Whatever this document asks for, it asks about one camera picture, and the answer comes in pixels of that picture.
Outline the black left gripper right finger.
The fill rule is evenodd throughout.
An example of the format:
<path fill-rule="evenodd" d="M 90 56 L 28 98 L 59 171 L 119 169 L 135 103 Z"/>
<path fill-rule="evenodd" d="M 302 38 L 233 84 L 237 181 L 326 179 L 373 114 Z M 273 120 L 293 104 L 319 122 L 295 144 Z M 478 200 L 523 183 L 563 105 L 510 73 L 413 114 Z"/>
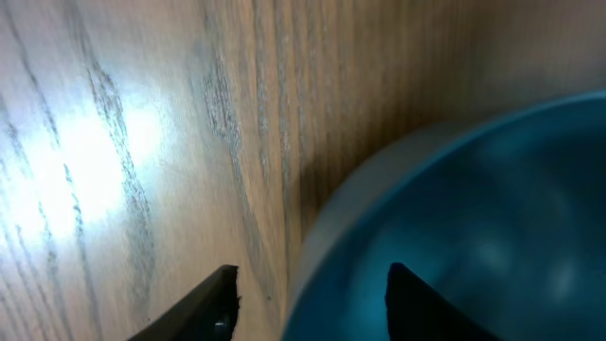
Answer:
<path fill-rule="evenodd" d="M 391 341 L 497 340 L 400 262 L 390 265 L 384 302 Z"/>

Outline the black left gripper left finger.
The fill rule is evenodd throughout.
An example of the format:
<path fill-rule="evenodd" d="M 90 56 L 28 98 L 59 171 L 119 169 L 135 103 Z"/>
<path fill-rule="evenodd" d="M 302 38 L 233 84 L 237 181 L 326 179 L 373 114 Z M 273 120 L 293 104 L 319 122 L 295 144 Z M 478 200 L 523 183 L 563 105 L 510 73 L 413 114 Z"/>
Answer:
<path fill-rule="evenodd" d="M 222 265 L 130 341 L 231 341 L 240 297 L 236 265 Z"/>

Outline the dark blue bowl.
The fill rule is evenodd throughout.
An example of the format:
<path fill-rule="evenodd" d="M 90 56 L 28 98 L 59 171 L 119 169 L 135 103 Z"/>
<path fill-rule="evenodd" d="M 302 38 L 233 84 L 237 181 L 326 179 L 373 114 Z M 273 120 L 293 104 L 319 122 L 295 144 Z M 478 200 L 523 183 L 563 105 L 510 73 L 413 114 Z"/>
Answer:
<path fill-rule="evenodd" d="M 400 262 L 497 340 L 605 336 L 605 96 L 444 122 L 368 159 L 302 249 L 286 340 L 390 340 Z"/>

